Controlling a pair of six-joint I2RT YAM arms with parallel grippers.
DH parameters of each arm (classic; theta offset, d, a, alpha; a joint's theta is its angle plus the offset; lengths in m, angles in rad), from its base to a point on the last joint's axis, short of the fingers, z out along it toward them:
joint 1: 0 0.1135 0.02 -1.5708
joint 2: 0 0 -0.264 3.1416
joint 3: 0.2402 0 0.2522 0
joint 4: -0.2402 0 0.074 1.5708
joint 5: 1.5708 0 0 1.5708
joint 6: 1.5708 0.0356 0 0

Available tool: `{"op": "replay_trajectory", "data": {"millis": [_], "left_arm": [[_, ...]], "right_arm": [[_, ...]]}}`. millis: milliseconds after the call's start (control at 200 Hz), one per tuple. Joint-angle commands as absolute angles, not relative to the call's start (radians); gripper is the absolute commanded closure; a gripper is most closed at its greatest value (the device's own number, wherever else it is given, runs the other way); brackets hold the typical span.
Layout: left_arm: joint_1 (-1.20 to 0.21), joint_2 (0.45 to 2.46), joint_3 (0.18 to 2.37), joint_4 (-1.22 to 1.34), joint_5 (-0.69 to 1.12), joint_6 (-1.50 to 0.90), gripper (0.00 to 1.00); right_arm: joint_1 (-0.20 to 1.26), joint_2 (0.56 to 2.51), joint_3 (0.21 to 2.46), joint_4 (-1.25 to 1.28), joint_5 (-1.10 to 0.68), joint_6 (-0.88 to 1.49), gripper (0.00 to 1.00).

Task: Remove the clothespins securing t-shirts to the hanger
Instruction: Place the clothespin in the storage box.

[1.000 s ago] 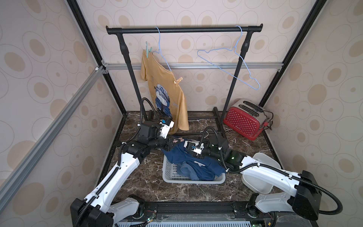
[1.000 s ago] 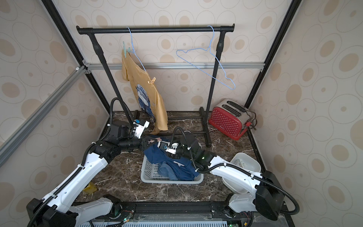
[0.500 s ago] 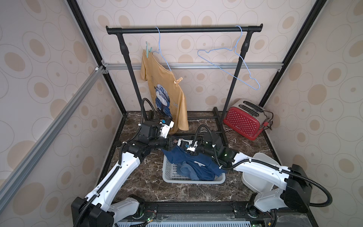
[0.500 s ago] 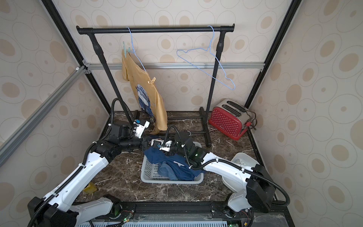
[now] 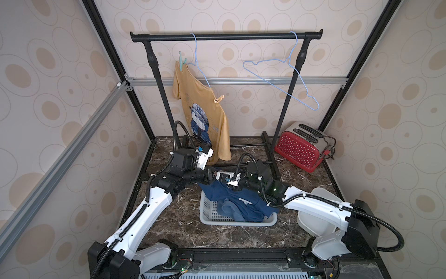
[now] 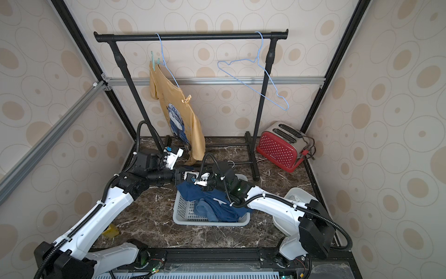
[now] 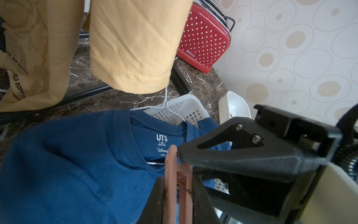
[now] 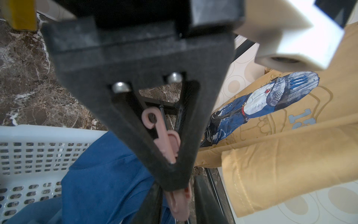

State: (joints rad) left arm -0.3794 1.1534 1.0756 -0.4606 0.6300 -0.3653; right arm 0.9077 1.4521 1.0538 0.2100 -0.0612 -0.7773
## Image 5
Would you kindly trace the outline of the navy blue t-shirt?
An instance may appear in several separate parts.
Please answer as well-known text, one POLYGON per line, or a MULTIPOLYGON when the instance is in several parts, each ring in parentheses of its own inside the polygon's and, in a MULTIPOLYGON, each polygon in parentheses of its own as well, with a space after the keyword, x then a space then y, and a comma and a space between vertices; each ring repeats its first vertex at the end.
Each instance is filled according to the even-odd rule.
POLYGON ((219 181, 214 181, 210 185, 199 184, 199 186, 210 201, 218 202, 228 199, 235 203, 245 218, 245 222, 262 222, 265 217, 268 218, 273 213, 280 212, 277 208, 267 206, 265 201, 249 189, 234 192, 219 181))

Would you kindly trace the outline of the light blue t-shirt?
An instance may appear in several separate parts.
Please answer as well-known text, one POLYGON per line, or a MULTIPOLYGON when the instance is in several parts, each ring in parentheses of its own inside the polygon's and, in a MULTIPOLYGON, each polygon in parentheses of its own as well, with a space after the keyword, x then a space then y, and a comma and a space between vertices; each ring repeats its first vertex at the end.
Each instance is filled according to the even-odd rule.
POLYGON ((221 216, 229 217, 235 222, 245 222, 245 218, 237 205, 228 199, 217 202, 217 213, 221 216))

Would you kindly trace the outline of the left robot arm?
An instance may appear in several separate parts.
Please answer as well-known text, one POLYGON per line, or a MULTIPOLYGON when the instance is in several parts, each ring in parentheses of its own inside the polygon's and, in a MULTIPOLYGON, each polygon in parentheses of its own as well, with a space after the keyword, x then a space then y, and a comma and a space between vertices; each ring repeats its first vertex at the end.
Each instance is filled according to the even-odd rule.
POLYGON ((186 186, 212 182, 206 166, 212 155, 211 148, 200 146, 171 153, 168 164, 149 176, 146 197, 129 219, 104 243, 95 242, 88 250, 92 279, 138 279, 156 266, 171 269, 177 265, 177 246, 169 241, 138 248, 156 219, 186 186))

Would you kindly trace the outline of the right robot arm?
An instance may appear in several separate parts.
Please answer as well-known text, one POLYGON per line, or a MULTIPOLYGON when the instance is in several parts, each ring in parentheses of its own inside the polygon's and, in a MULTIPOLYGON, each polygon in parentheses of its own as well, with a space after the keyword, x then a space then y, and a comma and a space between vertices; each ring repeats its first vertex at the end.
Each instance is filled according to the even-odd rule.
POLYGON ((351 204, 307 193, 275 180, 254 163, 245 170, 217 172, 216 179, 233 191, 255 192, 269 207, 297 210, 333 225, 334 232, 310 242, 310 253, 320 260, 351 253, 364 259, 377 255, 380 227, 365 202, 351 204))

